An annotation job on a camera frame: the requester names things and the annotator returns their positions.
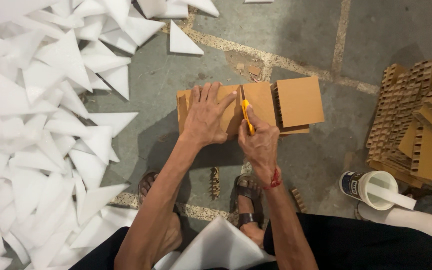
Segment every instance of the right hand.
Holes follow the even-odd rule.
[[[248,121],[243,120],[239,126],[238,143],[261,179],[263,187],[269,187],[275,170],[280,170],[277,162],[279,128],[259,119],[252,105],[249,105],[246,112],[256,132],[250,136]]]

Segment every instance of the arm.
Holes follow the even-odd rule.
[[[192,90],[192,108],[173,152],[144,199],[117,253],[114,269],[151,269],[164,240],[170,214],[183,176],[198,152],[213,143],[224,143],[228,134],[219,126],[225,109],[236,99],[228,95],[216,104],[220,83],[206,83]]]
[[[261,187],[266,187],[278,266],[283,270],[318,269],[284,185],[271,188],[272,183],[282,182],[277,164],[279,129],[261,121],[251,106],[247,112],[256,132],[249,136],[248,123],[243,120],[239,127],[239,145],[259,177]]]

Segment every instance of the gray floor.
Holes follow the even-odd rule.
[[[194,30],[264,52],[300,65],[330,70],[338,32],[341,2],[276,0],[273,4],[243,5],[243,0],[214,0],[219,18],[197,13]],[[134,193],[148,168],[162,168],[177,141],[176,92],[205,82],[246,83],[227,60],[227,52],[200,45],[202,57],[169,53],[169,36],[158,33],[139,48],[129,68],[130,98],[95,91],[86,101],[91,113],[140,112],[113,140],[121,159],[111,163],[103,185],[130,181]],[[341,76],[379,85],[390,64],[410,66],[432,58],[432,3],[409,0],[353,1],[349,14]],[[303,75],[274,67],[271,82]],[[309,134],[285,137],[278,162],[284,184],[297,187],[309,213],[354,217],[357,201],[338,187],[347,170],[369,171],[365,139],[372,124],[377,96],[355,88],[320,81],[326,122]],[[233,181],[241,171],[243,153],[236,141],[201,151],[183,181],[178,202],[228,212]],[[221,196],[208,193],[210,169],[220,168]],[[204,226],[195,226],[199,231]]]

